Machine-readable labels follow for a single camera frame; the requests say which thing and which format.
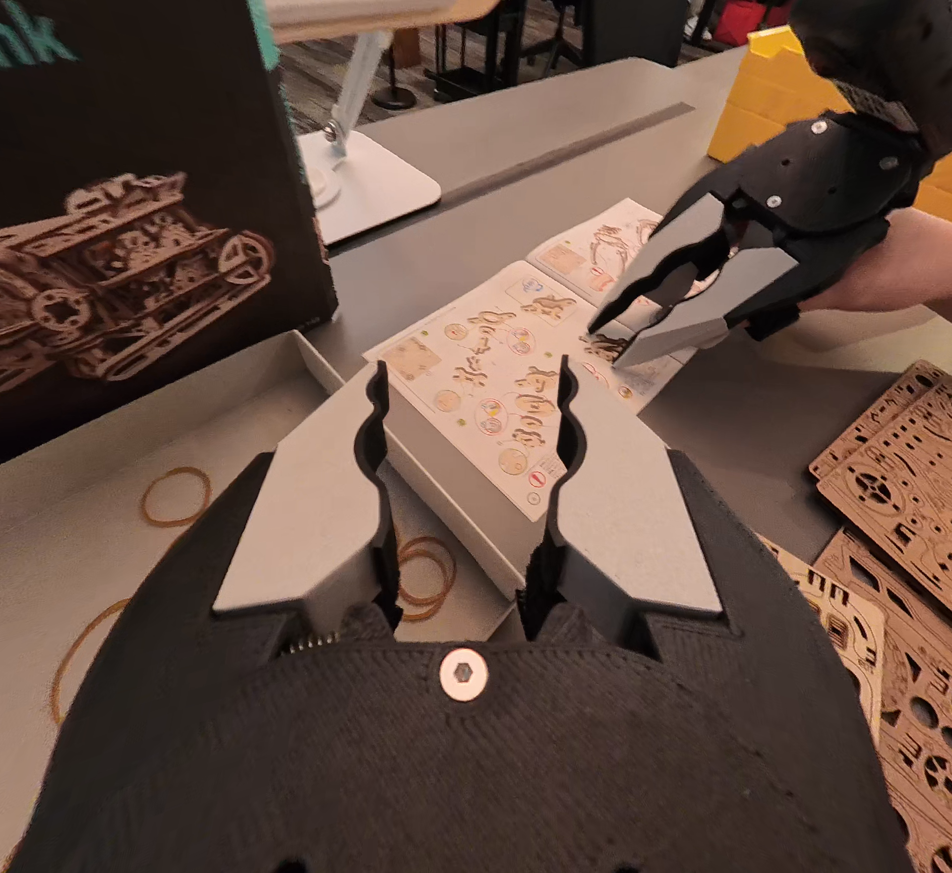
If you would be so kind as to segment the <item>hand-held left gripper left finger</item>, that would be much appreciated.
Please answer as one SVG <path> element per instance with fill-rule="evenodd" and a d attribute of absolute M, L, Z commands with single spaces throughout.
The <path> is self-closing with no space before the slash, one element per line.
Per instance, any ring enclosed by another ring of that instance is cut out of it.
<path fill-rule="evenodd" d="M 290 610 L 339 625 L 373 603 L 402 618 L 400 567 L 387 487 L 387 367 L 365 365 L 280 440 L 212 611 Z"/>

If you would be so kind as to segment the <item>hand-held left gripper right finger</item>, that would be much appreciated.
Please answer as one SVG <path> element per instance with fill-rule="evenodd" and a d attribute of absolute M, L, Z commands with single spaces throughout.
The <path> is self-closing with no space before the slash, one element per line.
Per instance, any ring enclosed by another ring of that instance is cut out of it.
<path fill-rule="evenodd" d="M 665 442 L 564 355 L 556 451 L 541 543 L 519 591 L 530 641 L 556 605 L 580 608 L 601 638 L 631 641 L 637 617 L 717 620 L 723 606 Z"/>

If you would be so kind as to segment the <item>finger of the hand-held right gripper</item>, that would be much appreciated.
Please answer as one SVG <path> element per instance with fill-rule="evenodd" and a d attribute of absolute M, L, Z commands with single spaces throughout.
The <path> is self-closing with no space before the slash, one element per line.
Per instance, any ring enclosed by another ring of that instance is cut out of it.
<path fill-rule="evenodd" d="M 639 298 L 671 309 L 689 295 L 702 271 L 719 267 L 727 258 L 721 228 L 724 203 L 704 194 L 684 212 L 660 223 L 638 252 L 589 322 L 599 332 L 619 319 Z"/>
<path fill-rule="evenodd" d="M 640 366 L 684 349 L 717 344 L 729 331 L 727 316 L 798 265 L 781 248 L 744 248 L 722 265 L 702 291 L 685 297 L 697 269 L 685 264 L 664 278 L 657 290 L 641 291 L 661 310 L 640 329 L 614 361 L 616 369 Z"/>

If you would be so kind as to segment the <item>yellow plastic bin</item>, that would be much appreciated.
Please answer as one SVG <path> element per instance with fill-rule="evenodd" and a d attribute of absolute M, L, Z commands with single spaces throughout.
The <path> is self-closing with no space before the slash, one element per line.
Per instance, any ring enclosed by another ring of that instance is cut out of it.
<path fill-rule="evenodd" d="M 849 109 L 835 85 L 816 76 L 790 26 L 748 35 L 748 47 L 708 145 L 708 156 L 725 163 L 750 146 L 760 145 L 787 125 L 831 111 Z M 950 119 L 950 52 L 940 48 L 919 52 L 918 47 L 890 69 L 896 80 L 942 80 L 940 118 Z M 940 160 L 926 177 L 915 208 L 950 222 L 951 159 Z"/>

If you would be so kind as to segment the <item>instruction booklet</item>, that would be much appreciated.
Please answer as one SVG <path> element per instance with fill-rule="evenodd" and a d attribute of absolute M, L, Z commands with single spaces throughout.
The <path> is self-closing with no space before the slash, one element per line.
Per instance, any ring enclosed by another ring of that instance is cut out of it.
<path fill-rule="evenodd" d="M 387 363 L 391 387 L 531 522 L 565 473 L 556 451 L 562 357 L 639 413 L 694 355 L 683 349 L 613 367 L 658 310 L 645 297 L 620 322 L 588 334 L 594 312 L 660 220 L 625 198 L 364 354 Z"/>

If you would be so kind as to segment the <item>ring-cutout wooden parts sheet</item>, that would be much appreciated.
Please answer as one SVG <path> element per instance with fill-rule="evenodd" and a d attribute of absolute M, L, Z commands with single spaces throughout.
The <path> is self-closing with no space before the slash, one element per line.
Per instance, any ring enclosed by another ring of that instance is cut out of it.
<path fill-rule="evenodd" d="M 949 872 L 950 624 L 857 530 L 841 528 L 814 567 L 884 613 L 882 771 L 914 869 Z"/>

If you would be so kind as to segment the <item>black model kit box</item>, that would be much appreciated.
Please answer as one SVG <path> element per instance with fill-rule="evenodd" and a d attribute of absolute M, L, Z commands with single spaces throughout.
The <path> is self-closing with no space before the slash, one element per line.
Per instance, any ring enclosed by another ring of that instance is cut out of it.
<path fill-rule="evenodd" d="M 338 307 L 264 0 L 1 0 L 6 463 Z"/>

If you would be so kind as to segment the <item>person's right hand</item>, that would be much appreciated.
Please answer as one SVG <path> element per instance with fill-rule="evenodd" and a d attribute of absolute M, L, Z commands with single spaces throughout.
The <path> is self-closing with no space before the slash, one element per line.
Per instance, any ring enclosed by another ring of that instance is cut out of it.
<path fill-rule="evenodd" d="M 893 211 L 882 242 L 840 280 L 800 304 L 802 312 L 889 312 L 923 306 L 951 319 L 951 224 L 916 209 Z"/>

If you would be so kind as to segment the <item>pile of tan rubber bands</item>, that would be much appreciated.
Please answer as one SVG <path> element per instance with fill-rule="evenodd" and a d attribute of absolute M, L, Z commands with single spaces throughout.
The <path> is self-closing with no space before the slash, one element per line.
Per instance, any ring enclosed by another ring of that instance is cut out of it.
<path fill-rule="evenodd" d="M 451 542 L 451 534 L 442 522 L 422 503 L 417 494 L 385 464 L 380 469 L 390 499 L 396 533 L 397 557 L 401 569 L 399 605 L 403 618 L 398 634 L 408 634 L 411 625 L 428 625 L 438 616 L 452 594 L 458 576 L 458 556 L 462 546 Z M 74 697 L 63 696 L 63 683 L 72 670 L 77 673 L 77 683 L 95 657 L 89 654 L 85 665 L 76 663 L 76 656 L 84 650 L 96 631 L 107 634 L 113 621 L 129 603 L 129 597 L 105 607 L 89 620 L 76 636 L 54 673 L 49 691 L 48 707 L 56 727 L 65 720 L 65 714 Z"/>

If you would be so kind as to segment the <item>red bag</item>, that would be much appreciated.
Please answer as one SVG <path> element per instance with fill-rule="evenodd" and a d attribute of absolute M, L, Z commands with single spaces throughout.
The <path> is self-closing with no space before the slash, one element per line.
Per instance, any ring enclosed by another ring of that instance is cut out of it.
<path fill-rule="evenodd" d="M 792 0 L 727 0 L 712 39 L 727 47 L 744 46 L 749 34 L 785 26 Z"/>

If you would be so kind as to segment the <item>white cardboard tray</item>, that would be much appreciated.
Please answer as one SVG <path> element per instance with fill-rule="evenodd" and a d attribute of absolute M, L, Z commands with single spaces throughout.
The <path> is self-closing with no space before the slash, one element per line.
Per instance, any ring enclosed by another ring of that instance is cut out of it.
<path fill-rule="evenodd" d="M 327 362 L 289 332 L 201 370 L 2 465 L 2 758 L 44 761 L 130 597 L 182 526 L 150 524 L 140 502 L 179 467 L 217 498 L 324 402 Z"/>

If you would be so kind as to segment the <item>white desktop stand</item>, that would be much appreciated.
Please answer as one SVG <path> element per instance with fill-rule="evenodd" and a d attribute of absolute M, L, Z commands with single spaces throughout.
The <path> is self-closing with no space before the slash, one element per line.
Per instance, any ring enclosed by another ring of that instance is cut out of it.
<path fill-rule="evenodd" d="M 356 130 L 390 31 L 359 34 L 325 125 L 298 138 L 299 154 L 325 247 L 434 206 L 440 185 Z"/>

